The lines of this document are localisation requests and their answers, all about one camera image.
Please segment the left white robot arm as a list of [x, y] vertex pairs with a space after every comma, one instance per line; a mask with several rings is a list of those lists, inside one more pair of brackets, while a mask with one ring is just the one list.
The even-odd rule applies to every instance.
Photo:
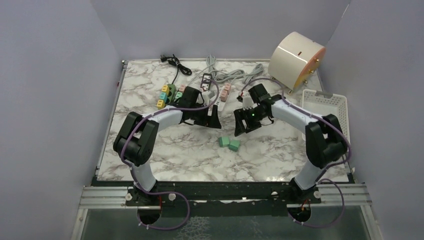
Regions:
[[221, 129], [218, 106], [214, 101], [206, 104], [198, 102], [200, 90], [187, 86], [181, 97], [165, 107], [147, 114], [130, 112], [113, 143], [113, 150], [126, 164], [133, 178], [135, 188], [139, 189], [138, 199], [144, 205], [152, 205], [157, 200], [154, 177], [149, 159], [153, 153], [157, 135], [171, 126], [192, 120], [194, 125]]

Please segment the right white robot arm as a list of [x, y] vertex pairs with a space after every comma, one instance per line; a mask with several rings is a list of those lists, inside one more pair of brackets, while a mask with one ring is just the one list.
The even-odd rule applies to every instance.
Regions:
[[334, 114], [316, 115], [305, 110], [281, 94], [270, 95], [263, 84], [240, 94], [237, 100], [243, 107], [234, 110], [234, 136], [250, 133], [262, 127], [265, 118], [281, 120], [305, 136], [307, 161], [301, 171], [290, 181], [289, 199], [300, 204], [309, 196], [324, 171], [331, 163], [348, 153], [349, 142]]

